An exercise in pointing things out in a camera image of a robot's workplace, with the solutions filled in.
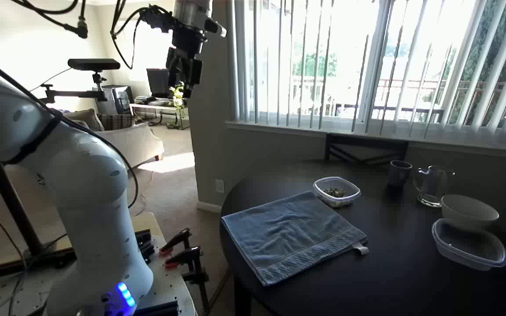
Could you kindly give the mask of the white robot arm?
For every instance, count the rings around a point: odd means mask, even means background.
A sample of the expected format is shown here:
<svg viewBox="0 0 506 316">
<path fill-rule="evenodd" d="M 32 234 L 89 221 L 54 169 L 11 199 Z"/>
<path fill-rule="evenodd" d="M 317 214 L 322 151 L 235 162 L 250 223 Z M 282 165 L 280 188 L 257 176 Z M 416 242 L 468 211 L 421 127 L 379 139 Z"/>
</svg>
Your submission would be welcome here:
<svg viewBox="0 0 506 316">
<path fill-rule="evenodd" d="M 133 316 L 155 274 L 136 241 L 122 153 L 0 70 L 0 163 L 45 178 L 76 253 L 50 292 L 48 316 Z"/>
</svg>

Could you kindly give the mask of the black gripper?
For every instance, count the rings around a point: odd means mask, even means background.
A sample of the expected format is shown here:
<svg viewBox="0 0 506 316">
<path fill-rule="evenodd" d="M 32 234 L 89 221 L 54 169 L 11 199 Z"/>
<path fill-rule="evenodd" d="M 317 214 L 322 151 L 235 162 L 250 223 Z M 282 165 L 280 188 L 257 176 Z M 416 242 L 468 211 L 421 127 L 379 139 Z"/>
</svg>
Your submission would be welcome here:
<svg viewBox="0 0 506 316">
<path fill-rule="evenodd" d="M 171 48 L 168 55 L 170 84 L 180 88 L 185 99 L 201 83 L 203 62 L 189 58 L 184 51 Z"/>
</svg>

